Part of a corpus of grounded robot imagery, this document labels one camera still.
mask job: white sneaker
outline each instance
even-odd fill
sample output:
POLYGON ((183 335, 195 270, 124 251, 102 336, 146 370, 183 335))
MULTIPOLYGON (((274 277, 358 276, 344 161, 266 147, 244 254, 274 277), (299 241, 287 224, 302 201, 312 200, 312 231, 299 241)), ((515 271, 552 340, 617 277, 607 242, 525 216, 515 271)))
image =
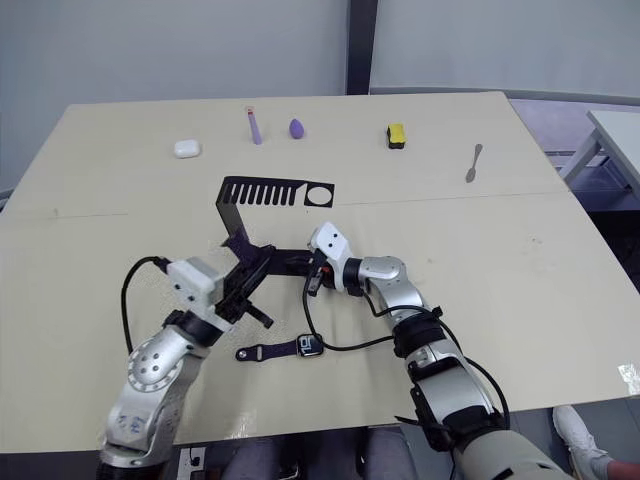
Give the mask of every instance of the white sneaker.
POLYGON ((598 480, 591 468, 591 460, 607 455, 599 449, 593 435, 570 405, 553 409, 553 425, 560 438, 564 440, 569 453, 573 470, 580 480, 598 480))

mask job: white wall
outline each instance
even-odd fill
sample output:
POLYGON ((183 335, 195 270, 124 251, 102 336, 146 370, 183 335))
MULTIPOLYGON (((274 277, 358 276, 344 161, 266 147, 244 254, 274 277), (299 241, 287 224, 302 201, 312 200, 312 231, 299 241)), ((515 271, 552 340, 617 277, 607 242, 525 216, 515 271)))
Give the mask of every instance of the white wall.
POLYGON ((71 103, 344 94, 346 0, 0 0, 0 191, 71 103))
POLYGON ((637 0, 380 0, 371 89, 638 101, 639 47, 637 0))

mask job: watch face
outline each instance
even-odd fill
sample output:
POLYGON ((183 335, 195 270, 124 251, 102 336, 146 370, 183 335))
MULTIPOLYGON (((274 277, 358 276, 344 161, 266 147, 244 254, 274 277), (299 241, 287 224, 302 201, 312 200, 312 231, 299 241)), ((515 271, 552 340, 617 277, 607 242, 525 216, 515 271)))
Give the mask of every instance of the watch face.
POLYGON ((298 337, 298 353, 303 357, 313 357, 324 352, 324 347, 313 335, 298 337))

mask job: spoon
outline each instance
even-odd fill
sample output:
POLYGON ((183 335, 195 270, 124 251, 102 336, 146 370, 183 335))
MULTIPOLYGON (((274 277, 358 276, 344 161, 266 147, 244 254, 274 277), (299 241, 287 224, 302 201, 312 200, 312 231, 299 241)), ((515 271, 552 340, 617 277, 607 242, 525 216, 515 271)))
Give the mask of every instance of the spoon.
POLYGON ((467 183, 473 182, 473 180, 476 178, 476 163, 478 163, 478 157, 480 156, 481 151, 482 151, 482 144, 478 143, 476 145, 476 153, 473 157, 473 165, 471 165, 471 168, 469 169, 469 171, 467 172, 467 176, 465 177, 465 179, 467 180, 467 183))

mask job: white table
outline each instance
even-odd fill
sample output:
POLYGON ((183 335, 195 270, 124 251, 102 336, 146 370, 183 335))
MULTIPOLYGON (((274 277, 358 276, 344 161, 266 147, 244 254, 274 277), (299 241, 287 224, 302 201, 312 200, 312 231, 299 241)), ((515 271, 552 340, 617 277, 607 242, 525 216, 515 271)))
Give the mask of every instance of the white table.
MULTIPOLYGON (((198 100, 72 106, 0 215, 0 451, 99 447, 125 381, 119 291, 149 254, 235 259, 214 202, 226 175, 335 183, 334 207, 241 207, 258 245, 303 248, 334 222, 356 255, 395 255, 465 353, 514 410, 624 396, 640 364, 640 297, 500 93, 198 100), (251 142, 253 105, 264 144, 251 142), (307 136, 288 137, 292 117, 307 136), (403 122, 405 150, 386 125, 403 122), (200 157, 176 160, 195 137, 200 157), (467 184, 474 146, 484 145, 467 184)), ((306 331, 299 278, 252 297, 189 392, 179 442, 394 422, 413 415, 389 345, 244 364, 234 352, 306 331)), ((129 292, 135 341, 177 303, 142 270, 129 292)), ((340 344, 387 334, 362 301, 322 291, 318 329, 340 344)))
POLYGON ((640 199, 640 114, 590 110, 593 131, 562 167, 567 184, 603 149, 640 199))

